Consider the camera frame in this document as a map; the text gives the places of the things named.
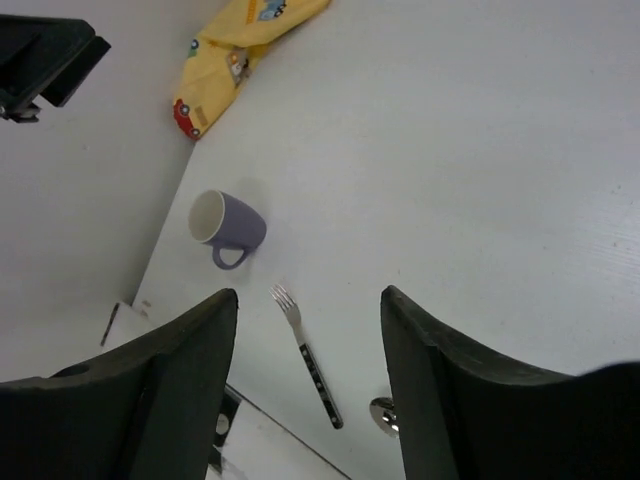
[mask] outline tabletop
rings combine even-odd
[[[402,478],[397,285],[504,354],[578,373],[640,357],[640,5],[335,0],[287,35],[196,145],[134,306],[240,299],[228,382],[354,479]],[[207,189],[267,221],[235,271],[193,241]],[[334,430],[269,287],[285,281],[344,418]]]

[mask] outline towel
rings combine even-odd
[[[330,0],[231,0],[191,41],[173,100],[180,129],[198,140],[236,99],[271,43]]]

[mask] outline utensil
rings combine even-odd
[[[223,270],[233,270],[244,262],[267,235],[267,224],[249,205],[228,193],[207,190],[189,211],[189,231],[200,243],[213,247],[213,262]],[[233,264],[220,257],[222,249],[241,250]]]
[[[400,428],[395,413],[393,399],[389,397],[378,397],[371,400],[369,412],[373,421],[382,429],[384,433],[393,438],[400,436]]]
[[[307,369],[313,379],[313,383],[320,394],[322,404],[324,405],[327,414],[329,414],[329,419],[331,420],[333,428],[342,428],[344,425],[342,417],[336,408],[333,398],[331,398],[331,393],[329,392],[324,378],[322,377],[320,368],[318,367],[313,353],[311,353],[311,349],[304,337],[304,332],[302,331],[302,316],[300,315],[300,308],[298,307],[298,304],[293,300],[293,298],[291,298],[291,295],[289,295],[282,285],[274,285],[269,289],[269,292],[284,312],[284,316],[287,317],[287,321],[293,329],[293,335],[296,337],[296,341],[298,342],[302,358],[304,358]]]

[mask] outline purple mug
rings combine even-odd
[[[213,262],[233,270],[244,262],[267,235],[264,219],[246,203],[218,190],[207,190],[189,211],[189,230],[198,242],[213,247]],[[222,249],[241,250],[242,256],[229,265],[220,257]]]

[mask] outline fork handle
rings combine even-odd
[[[302,358],[304,358],[304,363],[307,365],[307,370],[309,370],[313,383],[320,394],[320,399],[322,400],[324,409],[329,415],[331,425],[333,425],[333,428],[336,430],[342,428],[344,425],[342,417],[336,408],[333,398],[331,398],[331,394],[329,393],[329,389],[327,388],[324,378],[322,378],[322,373],[320,373],[316,359],[313,357],[311,349],[306,343],[300,345],[300,353],[302,353]]]

